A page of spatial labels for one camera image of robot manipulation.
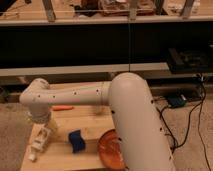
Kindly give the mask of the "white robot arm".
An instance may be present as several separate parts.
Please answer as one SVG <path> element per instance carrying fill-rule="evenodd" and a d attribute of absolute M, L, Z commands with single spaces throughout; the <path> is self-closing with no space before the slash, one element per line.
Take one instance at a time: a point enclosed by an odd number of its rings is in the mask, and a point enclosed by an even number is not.
<path fill-rule="evenodd" d="M 172 152 L 147 81 L 131 72 L 110 81 L 52 89 L 37 78 L 21 93 L 30 119 L 45 124 L 52 105 L 107 105 L 110 108 L 125 171 L 176 171 Z"/>

